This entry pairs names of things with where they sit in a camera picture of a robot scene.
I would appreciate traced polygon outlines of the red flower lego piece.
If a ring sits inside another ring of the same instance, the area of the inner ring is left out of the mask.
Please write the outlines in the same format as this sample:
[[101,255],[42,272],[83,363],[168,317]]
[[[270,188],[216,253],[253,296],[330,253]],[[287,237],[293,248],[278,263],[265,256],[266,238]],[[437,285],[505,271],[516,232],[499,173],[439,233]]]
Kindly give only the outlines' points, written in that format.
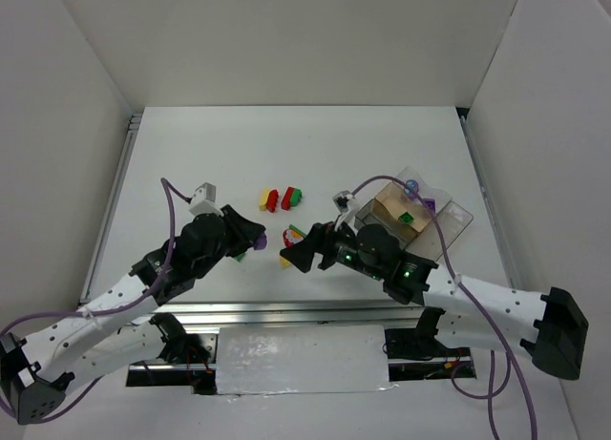
[[290,247],[304,239],[304,236],[295,231],[294,229],[288,228],[283,232],[283,241],[285,247]]

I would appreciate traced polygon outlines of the green lego plate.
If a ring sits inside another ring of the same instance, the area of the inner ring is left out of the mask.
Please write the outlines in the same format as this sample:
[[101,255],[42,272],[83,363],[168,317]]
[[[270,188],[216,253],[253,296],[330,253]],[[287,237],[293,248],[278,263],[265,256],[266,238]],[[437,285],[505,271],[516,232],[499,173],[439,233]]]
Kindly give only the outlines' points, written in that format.
[[303,232],[302,230],[300,230],[299,228],[297,228],[296,226],[294,226],[294,225],[292,225],[292,224],[291,224],[291,225],[289,225],[289,227],[288,227],[288,228],[289,228],[291,231],[293,231],[294,233],[296,233],[296,234],[300,235],[302,238],[305,238],[305,237],[306,237],[306,233],[305,233],[305,232]]

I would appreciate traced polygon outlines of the red green lego block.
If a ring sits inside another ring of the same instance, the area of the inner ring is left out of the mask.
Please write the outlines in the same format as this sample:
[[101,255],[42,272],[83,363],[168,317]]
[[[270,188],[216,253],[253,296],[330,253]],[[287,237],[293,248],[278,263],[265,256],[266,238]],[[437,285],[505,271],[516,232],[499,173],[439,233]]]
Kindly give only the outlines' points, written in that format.
[[281,201],[281,208],[283,210],[290,210],[297,206],[303,198],[303,192],[301,189],[294,187],[287,187]]

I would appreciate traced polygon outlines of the small green lego piece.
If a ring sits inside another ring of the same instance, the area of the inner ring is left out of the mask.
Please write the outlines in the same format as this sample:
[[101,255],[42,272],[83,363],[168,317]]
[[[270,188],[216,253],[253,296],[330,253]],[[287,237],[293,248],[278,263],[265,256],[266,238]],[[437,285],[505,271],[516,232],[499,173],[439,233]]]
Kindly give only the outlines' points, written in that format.
[[398,220],[410,225],[414,222],[414,217],[409,212],[405,212],[398,218]]

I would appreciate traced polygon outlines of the small purple lego brick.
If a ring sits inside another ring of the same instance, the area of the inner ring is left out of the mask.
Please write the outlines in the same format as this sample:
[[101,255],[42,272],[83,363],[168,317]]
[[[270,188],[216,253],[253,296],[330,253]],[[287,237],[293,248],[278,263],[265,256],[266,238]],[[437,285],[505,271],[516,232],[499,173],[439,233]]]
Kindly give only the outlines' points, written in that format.
[[436,204],[434,199],[424,199],[427,207],[434,213],[437,214]]

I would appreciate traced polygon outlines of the purple arch lego piece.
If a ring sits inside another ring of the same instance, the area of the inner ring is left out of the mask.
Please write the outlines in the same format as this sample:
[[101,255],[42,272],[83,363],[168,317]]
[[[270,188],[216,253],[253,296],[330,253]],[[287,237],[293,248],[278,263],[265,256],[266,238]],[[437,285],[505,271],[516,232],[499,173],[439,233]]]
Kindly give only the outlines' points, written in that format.
[[266,234],[260,235],[253,244],[253,249],[255,251],[263,250],[267,246],[267,237]]

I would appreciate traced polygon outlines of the purple round lego piece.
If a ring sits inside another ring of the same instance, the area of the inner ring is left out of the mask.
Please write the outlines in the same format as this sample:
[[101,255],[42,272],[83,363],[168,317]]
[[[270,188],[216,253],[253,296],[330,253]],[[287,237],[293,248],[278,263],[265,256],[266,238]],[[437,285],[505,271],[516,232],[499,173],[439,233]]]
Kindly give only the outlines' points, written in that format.
[[408,195],[410,195],[412,192],[418,192],[419,191],[419,183],[415,180],[415,179],[409,179],[405,182],[405,191]]

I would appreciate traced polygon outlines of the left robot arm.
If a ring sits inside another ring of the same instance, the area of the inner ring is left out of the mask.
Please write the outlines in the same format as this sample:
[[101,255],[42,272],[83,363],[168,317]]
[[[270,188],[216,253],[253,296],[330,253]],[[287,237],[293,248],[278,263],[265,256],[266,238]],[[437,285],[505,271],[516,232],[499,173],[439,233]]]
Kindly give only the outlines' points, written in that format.
[[1,389],[20,425],[44,423],[73,391],[116,369],[173,363],[195,341],[158,308],[190,290],[223,258],[266,245],[263,225],[231,206],[200,214],[161,248],[75,312],[26,337],[1,339]]

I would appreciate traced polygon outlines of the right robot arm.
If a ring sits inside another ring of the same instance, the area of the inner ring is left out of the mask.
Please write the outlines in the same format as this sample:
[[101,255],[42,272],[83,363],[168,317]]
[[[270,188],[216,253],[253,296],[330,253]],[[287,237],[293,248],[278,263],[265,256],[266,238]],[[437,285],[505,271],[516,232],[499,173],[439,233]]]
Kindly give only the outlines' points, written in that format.
[[339,263],[380,282],[396,302],[422,306],[417,337],[427,345],[514,353],[559,379],[580,377],[589,324],[564,289],[540,293],[462,277],[403,250],[380,224],[352,231],[346,224],[316,223],[280,254],[303,273],[320,255],[319,269]]

